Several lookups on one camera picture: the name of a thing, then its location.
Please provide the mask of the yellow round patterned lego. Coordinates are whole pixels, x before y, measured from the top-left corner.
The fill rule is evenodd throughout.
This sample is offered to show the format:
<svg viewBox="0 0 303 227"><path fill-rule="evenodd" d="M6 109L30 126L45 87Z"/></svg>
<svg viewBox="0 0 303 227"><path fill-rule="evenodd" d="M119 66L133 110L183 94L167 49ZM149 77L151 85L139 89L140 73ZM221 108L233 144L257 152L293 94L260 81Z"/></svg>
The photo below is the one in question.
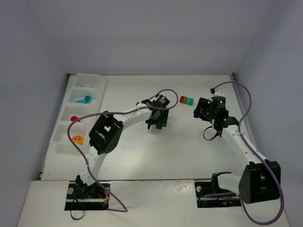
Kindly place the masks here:
<svg viewBox="0 0 303 227"><path fill-rule="evenodd" d="M85 138L81 135L75 135L72 137L72 141L75 143L75 144L79 144L79 145L83 145L84 144L84 140Z"/></svg>

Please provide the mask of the red oval lego brick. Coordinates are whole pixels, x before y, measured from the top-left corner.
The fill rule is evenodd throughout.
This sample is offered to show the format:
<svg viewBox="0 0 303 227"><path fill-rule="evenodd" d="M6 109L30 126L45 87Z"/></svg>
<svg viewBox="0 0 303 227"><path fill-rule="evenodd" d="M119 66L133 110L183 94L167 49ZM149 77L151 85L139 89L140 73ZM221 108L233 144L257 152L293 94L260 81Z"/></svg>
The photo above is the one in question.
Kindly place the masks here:
<svg viewBox="0 0 303 227"><path fill-rule="evenodd" d="M80 122L80 120L78 119L77 116L71 116L71 117L70 117L70 121L71 121L71 122L73 122L73 121Z"/></svg>

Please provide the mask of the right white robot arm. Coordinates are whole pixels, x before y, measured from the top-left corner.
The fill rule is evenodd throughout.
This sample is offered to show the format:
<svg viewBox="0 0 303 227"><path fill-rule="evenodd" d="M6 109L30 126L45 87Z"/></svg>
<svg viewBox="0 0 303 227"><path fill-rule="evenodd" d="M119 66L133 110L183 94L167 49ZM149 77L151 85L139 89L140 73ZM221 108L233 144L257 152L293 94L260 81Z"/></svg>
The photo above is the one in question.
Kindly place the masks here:
<svg viewBox="0 0 303 227"><path fill-rule="evenodd" d="M239 122L229 116L225 107L226 98L213 96L199 98L193 111L194 117L210 122L238 157L241 171L214 173L211 178L214 193L228 190L240 195L246 204L277 200L280 197L278 185L281 181L281 167L276 161L269 161L256 151L252 143L238 129Z"/></svg>

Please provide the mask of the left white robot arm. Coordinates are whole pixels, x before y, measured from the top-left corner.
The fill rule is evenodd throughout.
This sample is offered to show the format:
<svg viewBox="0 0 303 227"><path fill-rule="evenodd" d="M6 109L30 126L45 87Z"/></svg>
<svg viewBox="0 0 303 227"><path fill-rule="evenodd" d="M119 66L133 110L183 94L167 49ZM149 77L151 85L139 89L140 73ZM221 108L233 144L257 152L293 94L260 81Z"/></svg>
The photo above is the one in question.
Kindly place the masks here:
<svg viewBox="0 0 303 227"><path fill-rule="evenodd" d="M105 114L100 116L89 132L89 153L87 167L97 177L106 155L118 145L123 130L139 122L145 122L147 128L165 127L169 111L165 108L170 101L163 95L157 99L143 100L136 107L127 110L128 114Z"/></svg>

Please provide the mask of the red green blue lego stack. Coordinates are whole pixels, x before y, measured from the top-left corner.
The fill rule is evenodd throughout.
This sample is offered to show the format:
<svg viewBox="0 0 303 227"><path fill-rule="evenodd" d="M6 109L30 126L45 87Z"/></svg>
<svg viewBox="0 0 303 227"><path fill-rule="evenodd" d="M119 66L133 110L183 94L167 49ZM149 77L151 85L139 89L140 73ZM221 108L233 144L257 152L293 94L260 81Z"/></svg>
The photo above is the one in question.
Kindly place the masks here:
<svg viewBox="0 0 303 227"><path fill-rule="evenodd" d="M182 103L182 104L192 106L193 103L194 103L194 99L190 98L190 97L187 97L187 96L181 96L180 99L179 99L179 102Z"/></svg>

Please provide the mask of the teal oval lego brick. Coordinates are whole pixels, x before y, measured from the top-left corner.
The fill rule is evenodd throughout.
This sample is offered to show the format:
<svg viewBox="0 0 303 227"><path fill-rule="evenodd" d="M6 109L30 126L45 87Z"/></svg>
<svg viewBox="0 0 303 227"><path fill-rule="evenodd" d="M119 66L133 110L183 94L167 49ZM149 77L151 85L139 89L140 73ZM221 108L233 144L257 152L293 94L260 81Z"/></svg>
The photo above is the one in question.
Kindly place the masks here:
<svg viewBox="0 0 303 227"><path fill-rule="evenodd" d="M87 102L85 99L79 99L79 100L76 100L75 103L86 104Z"/></svg>

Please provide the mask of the small blue lego brick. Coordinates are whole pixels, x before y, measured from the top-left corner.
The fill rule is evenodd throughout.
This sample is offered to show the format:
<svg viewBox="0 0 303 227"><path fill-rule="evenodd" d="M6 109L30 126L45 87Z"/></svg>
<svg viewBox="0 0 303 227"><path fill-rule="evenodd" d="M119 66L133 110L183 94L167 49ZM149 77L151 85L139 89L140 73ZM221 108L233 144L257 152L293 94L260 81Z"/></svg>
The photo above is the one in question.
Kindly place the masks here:
<svg viewBox="0 0 303 227"><path fill-rule="evenodd" d="M92 100L92 97L91 96L85 96L84 100L85 100L85 103L90 103L91 100Z"/></svg>

